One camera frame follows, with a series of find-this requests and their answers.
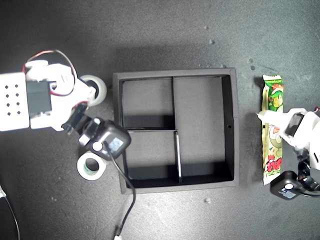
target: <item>black box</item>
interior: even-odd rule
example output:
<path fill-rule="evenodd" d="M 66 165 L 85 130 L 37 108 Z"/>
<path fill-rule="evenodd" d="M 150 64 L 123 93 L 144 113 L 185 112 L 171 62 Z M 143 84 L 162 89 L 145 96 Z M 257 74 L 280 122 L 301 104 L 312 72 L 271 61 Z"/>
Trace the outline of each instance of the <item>black box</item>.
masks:
<path fill-rule="evenodd" d="M 235 69 L 115 73 L 113 100 L 132 138 L 118 163 L 137 193 L 239 184 Z"/>

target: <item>snack package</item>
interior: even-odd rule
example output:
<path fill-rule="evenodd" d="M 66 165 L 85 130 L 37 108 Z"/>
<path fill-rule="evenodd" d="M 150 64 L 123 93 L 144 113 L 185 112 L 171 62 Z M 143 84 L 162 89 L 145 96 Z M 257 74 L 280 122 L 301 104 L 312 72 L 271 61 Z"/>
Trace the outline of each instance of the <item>snack package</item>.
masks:
<path fill-rule="evenodd" d="M 283 113 L 284 82 L 277 76 L 263 75 L 264 88 L 262 91 L 261 110 L 271 110 Z M 262 122 L 262 158 L 263 185 L 269 184 L 280 175 L 282 162 L 282 138 L 279 128 Z"/>

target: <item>red wire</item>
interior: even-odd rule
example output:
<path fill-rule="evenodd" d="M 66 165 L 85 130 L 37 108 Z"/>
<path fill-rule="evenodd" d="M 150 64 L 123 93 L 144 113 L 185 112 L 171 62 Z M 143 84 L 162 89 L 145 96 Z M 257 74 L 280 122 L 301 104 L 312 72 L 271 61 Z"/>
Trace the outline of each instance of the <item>red wire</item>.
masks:
<path fill-rule="evenodd" d="M 74 105 L 73 107 L 72 107 L 72 109 L 74 109 L 76 106 L 78 106 L 78 105 L 80 105 L 80 104 L 87 104 L 89 101 L 80 101 L 80 102 L 78 102 L 76 105 Z"/>

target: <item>white tape roll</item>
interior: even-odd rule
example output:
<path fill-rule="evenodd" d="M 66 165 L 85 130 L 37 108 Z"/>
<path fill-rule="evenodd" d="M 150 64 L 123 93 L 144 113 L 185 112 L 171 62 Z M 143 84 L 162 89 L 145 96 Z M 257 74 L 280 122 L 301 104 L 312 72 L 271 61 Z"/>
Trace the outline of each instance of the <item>white tape roll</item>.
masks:
<path fill-rule="evenodd" d="M 96 161 L 98 164 L 98 169 L 96 171 L 91 170 L 87 166 L 87 160 Z M 102 174 L 104 174 L 107 164 L 108 163 L 106 160 L 102 159 L 101 157 L 99 157 L 91 151 L 87 151 L 78 159 L 76 167 L 81 177 L 90 181 L 94 181 L 99 179 L 102 176 Z"/>

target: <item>cable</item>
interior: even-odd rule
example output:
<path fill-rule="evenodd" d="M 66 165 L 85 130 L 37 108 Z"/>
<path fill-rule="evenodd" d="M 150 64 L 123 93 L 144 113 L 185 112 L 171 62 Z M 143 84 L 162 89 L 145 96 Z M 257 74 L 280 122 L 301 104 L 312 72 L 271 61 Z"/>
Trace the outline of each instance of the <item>cable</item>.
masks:
<path fill-rule="evenodd" d="M 306 196 L 306 197 L 312 197 L 312 198 L 320 198 L 320 194 L 309 194 L 309 193 L 304 193 L 304 192 L 301 192 L 299 191 L 299 193 L 303 196 Z"/>
<path fill-rule="evenodd" d="M 8 206 L 9 206 L 9 208 L 10 208 L 10 210 L 11 210 L 13 219 L 14 219 L 14 221 L 15 221 L 15 226 L 16 226 L 16 232 L 17 232 L 18 240 L 20 240 L 20 230 L 19 230 L 19 226 L 18 226 L 18 222 L 17 222 L 16 216 L 15 216 L 15 213 L 14 213 L 14 211 L 12 210 L 12 207 L 11 207 L 11 205 L 10 205 L 7 197 L 5 196 L 4 198 L 5 198 L 6 202 L 8 203 Z"/>
<path fill-rule="evenodd" d="M 52 53 L 57 53 L 57 54 L 60 54 L 61 56 L 64 57 L 64 59 L 66 59 L 66 61 L 68 62 L 69 64 L 69 67 L 71 68 L 71 73 L 73 75 L 73 86 L 72 86 L 72 89 L 69 93 L 67 94 L 59 94 L 59 93 L 56 93 L 54 92 L 53 90 L 50 91 L 50 93 L 52 95 L 55 95 L 55 96 L 59 96 L 59 97 L 66 97 L 66 96 L 69 96 L 70 94 L 72 94 L 72 92 L 74 91 L 75 89 L 75 85 L 76 85 L 76 79 L 78 78 L 77 76 L 77 72 L 76 72 L 76 69 L 74 67 L 74 65 L 72 64 L 72 62 L 70 61 L 70 59 L 60 50 L 45 50 L 45 51 L 41 51 L 35 55 L 33 55 L 32 57 L 30 57 L 24 64 L 23 64 L 23 67 L 22 67 L 22 72 L 25 72 L 26 71 L 26 63 L 32 61 L 33 59 L 43 55 L 43 54 L 52 54 Z"/>
<path fill-rule="evenodd" d="M 124 228 L 124 225 L 125 225 L 126 220 L 127 220 L 127 218 L 128 218 L 128 215 L 129 215 L 130 211 L 132 210 L 132 208 L 133 208 L 134 205 L 135 205 L 135 202 L 136 202 L 136 189 L 135 189 L 135 187 L 132 185 L 132 183 L 130 182 L 129 178 L 125 175 L 125 173 L 121 170 L 121 168 L 119 167 L 119 165 L 116 163 L 116 160 L 115 160 L 115 158 L 112 156 L 111 151 L 110 151 L 109 147 L 107 146 L 107 144 L 105 145 L 105 148 L 106 148 L 106 151 L 108 152 L 108 154 L 109 154 L 109 156 L 110 156 L 110 158 L 111 158 L 111 160 L 112 160 L 115 168 L 118 170 L 118 172 L 120 173 L 120 175 L 124 178 L 124 180 L 125 180 L 126 183 L 129 185 L 129 187 L 131 188 L 132 193 L 133 193 L 132 203 L 131 203 L 128 211 L 126 212 L 126 214 L 125 214 L 125 216 L 124 216 L 124 218 L 123 218 L 123 220 L 122 220 L 122 223 L 121 223 L 120 228 L 116 231 L 116 234 L 115 234 L 116 236 L 120 236 L 120 235 L 121 235 L 121 232 L 122 232 L 122 229 Z"/>

